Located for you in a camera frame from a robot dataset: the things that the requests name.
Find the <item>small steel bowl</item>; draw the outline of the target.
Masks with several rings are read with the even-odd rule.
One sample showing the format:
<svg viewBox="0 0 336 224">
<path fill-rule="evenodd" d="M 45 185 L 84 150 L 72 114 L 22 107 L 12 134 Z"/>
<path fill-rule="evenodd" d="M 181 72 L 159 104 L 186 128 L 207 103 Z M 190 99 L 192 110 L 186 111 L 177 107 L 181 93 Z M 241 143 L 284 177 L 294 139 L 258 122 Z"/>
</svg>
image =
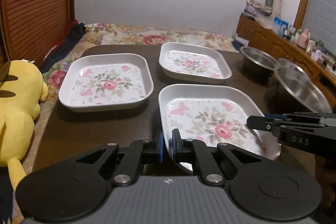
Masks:
<svg viewBox="0 0 336 224">
<path fill-rule="evenodd" d="M 240 48 L 243 55 L 243 68 L 258 77 L 270 78 L 280 63 L 269 53 L 254 47 Z"/>
</svg>

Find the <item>wooden louvered wardrobe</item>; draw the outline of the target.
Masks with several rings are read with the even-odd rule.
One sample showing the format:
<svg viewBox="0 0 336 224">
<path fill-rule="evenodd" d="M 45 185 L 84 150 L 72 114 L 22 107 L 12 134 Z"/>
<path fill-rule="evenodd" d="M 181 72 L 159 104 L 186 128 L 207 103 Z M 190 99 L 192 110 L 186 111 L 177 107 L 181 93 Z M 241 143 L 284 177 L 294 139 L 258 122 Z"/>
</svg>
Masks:
<svg viewBox="0 0 336 224">
<path fill-rule="evenodd" d="M 26 59 L 41 66 L 75 22 L 74 0 L 1 0 L 1 64 Z"/>
</svg>

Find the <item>floral tray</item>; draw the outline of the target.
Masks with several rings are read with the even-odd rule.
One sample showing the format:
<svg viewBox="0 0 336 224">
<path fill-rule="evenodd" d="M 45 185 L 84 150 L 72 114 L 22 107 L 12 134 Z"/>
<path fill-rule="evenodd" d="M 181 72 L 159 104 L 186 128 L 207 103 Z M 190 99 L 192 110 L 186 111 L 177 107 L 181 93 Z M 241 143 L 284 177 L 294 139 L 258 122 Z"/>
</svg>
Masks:
<svg viewBox="0 0 336 224">
<path fill-rule="evenodd" d="M 165 75 L 183 81 L 219 85 L 232 76 L 232 70 L 221 53 L 191 44 L 163 44 L 159 65 Z"/>
<path fill-rule="evenodd" d="M 133 109 L 154 91 L 146 59 L 134 53 L 81 57 L 71 64 L 58 93 L 77 113 Z"/>
<path fill-rule="evenodd" d="M 269 132 L 247 126 L 251 115 L 263 112 L 244 92 L 229 86 L 173 84 L 158 95 L 162 131 L 169 155 L 172 132 L 183 139 L 197 139 L 209 147 L 230 143 L 265 158 L 276 160 L 281 145 Z"/>
</svg>

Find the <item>dark clothing on bed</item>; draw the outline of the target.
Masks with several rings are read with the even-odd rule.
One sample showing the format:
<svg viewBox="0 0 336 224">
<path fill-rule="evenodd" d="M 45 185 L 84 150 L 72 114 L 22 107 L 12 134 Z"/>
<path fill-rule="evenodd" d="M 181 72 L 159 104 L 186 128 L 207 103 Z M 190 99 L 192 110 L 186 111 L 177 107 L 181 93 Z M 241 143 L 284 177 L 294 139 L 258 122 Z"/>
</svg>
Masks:
<svg viewBox="0 0 336 224">
<path fill-rule="evenodd" d="M 42 66 L 40 67 L 41 73 L 48 72 L 54 64 L 64 59 L 68 53 L 70 53 L 78 44 L 85 33 L 86 27 L 84 23 L 75 23 L 61 45 L 56 48 L 56 50 L 54 50 L 43 62 Z"/>
</svg>

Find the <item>blue box on sideboard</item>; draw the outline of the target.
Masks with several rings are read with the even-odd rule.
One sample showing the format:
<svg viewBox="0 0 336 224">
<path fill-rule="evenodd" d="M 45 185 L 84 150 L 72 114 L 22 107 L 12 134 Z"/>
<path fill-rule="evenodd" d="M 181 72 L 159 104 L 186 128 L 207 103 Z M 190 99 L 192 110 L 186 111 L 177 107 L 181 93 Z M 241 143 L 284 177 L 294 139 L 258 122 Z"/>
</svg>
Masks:
<svg viewBox="0 0 336 224">
<path fill-rule="evenodd" d="M 278 34 L 279 36 L 284 36 L 285 31 L 288 29 L 288 26 L 289 26 L 288 22 L 278 17 L 274 17 L 272 30 L 275 34 Z"/>
</svg>

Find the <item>pink bottle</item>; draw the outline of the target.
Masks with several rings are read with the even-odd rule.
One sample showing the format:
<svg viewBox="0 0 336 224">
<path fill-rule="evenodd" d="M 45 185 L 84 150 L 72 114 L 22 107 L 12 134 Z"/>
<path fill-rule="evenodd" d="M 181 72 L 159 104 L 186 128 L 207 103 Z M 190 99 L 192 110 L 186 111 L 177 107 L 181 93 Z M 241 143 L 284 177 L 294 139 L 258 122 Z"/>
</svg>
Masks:
<svg viewBox="0 0 336 224">
<path fill-rule="evenodd" d="M 303 30 L 303 32 L 299 35 L 299 38 L 297 40 L 297 45 L 302 48 L 306 49 L 308 42 L 310 40 L 310 31 L 306 28 Z"/>
</svg>

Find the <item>large steel bowl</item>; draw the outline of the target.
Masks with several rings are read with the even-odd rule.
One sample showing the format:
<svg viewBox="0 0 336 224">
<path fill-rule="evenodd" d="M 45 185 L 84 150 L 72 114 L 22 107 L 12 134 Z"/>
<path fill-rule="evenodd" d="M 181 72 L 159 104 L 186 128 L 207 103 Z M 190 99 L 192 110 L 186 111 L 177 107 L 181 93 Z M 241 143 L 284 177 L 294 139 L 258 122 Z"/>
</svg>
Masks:
<svg viewBox="0 0 336 224">
<path fill-rule="evenodd" d="M 268 90 L 269 108 L 273 113 L 332 113 L 333 110 L 319 88 L 295 63 L 280 58 Z"/>
</svg>

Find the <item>wooden sideboard cabinet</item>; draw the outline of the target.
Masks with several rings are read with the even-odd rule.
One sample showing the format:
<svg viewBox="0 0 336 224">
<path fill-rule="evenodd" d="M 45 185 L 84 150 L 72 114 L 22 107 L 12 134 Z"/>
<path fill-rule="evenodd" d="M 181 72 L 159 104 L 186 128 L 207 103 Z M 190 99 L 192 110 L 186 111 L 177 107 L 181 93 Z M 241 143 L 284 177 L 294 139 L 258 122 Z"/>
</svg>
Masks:
<svg viewBox="0 0 336 224">
<path fill-rule="evenodd" d="M 288 59 L 301 67 L 335 110 L 335 76 L 311 59 L 303 49 L 242 15 L 236 33 L 247 39 L 249 46 L 269 53 L 276 59 Z"/>
</svg>

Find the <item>floral bed quilt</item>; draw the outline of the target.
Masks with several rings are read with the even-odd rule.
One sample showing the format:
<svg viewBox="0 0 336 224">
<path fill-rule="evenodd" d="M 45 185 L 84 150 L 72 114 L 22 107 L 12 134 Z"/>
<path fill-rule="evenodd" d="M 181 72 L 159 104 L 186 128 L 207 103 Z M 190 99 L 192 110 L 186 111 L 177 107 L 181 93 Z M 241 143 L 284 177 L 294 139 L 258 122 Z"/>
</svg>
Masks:
<svg viewBox="0 0 336 224">
<path fill-rule="evenodd" d="M 46 102 L 41 104 L 41 113 L 37 119 L 32 143 L 25 158 L 22 160 L 26 173 L 31 173 L 33 170 L 39 143 L 68 68 L 86 50 L 102 45 L 160 46 L 167 42 L 179 42 L 208 47 L 218 51 L 233 53 L 237 51 L 232 44 L 233 39 L 231 37 L 207 31 L 163 30 L 154 27 L 133 27 L 112 23 L 88 24 L 85 27 L 85 35 L 73 50 L 64 59 L 54 64 L 48 72 L 42 73 L 44 82 L 49 87 L 49 96 Z"/>
</svg>

